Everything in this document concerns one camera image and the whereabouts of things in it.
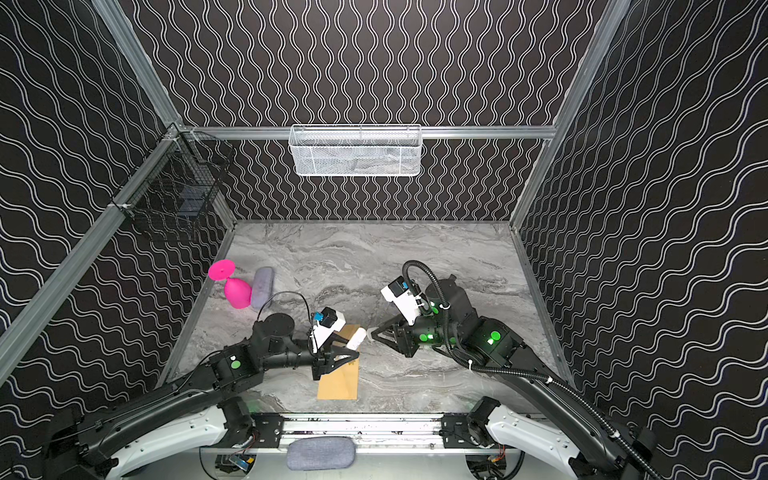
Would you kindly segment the white glue stick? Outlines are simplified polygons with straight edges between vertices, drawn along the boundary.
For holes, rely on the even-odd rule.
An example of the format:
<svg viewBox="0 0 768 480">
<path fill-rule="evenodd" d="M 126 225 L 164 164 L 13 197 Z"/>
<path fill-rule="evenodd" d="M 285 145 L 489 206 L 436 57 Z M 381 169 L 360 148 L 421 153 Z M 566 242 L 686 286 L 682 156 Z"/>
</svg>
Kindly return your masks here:
<svg viewBox="0 0 768 480">
<path fill-rule="evenodd" d="M 350 337 L 346 344 L 348 350 L 357 351 L 363 341 L 367 338 L 367 332 L 364 328 L 358 328 Z"/>
</svg>

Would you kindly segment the brown manila envelope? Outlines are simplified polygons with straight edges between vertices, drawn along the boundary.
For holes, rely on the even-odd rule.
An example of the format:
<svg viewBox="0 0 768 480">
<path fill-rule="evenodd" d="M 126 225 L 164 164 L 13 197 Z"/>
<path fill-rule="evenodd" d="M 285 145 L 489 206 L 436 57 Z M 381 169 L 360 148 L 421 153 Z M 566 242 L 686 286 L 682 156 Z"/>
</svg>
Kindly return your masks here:
<svg viewBox="0 0 768 480">
<path fill-rule="evenodd" d="M 346 325 L 339 334 L 350 338 L 352 334 L 361 328 L 359 325 Z M 318 400 L 356 400 L 358 398 L 359 385 L 359 361 L 347 364 L 337 371 L 324 375 L 318 384 Z"/>
</svg>

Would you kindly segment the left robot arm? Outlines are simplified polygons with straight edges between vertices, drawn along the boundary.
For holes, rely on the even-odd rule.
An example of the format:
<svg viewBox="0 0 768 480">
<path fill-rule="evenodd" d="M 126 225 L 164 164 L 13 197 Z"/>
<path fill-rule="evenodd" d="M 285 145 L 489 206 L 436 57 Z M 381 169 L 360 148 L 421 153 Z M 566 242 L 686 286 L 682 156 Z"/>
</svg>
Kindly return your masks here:
<svg viewBox="0 0 768 480">
<path fill-rule="evenodd" d="M 122 479 L 149 464 L 197 447 L 248 449 L 262 439 L 242 399 L 269 370 L 308 366 L 314 380 L 356 360 L 365 337 L 317 324 L 293 336 L 291 316 L 257 320 L 250 337 L 213 352 L 189 373 L 125 404 L 79 415 L 64 411 L 49 425 L 42 450 L 46 479 Z"/>
</svg>

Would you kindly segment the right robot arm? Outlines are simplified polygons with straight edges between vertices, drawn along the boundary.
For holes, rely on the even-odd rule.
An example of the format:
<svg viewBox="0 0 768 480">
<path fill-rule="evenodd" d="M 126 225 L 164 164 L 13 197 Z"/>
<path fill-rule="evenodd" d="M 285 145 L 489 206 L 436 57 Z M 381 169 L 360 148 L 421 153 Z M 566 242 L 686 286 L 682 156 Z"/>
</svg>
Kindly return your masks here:
<svg viewBox="0 0 768 480">
<path fill-rule="evenodd" d="M 466 416 L 478 446 L 513 447 L 572 479 L 658 479 L 656 438 L 613 420 L 550 369 L 514 330 L 477 312 L 455 276 L 438 278 L 408 260 L 381 290 L 398 313 L 372 338 L 407 358 L 420 347 L 487 375 L 520 394 L 546 418 L 531 420 L 484 397 Z"/>
</svg>

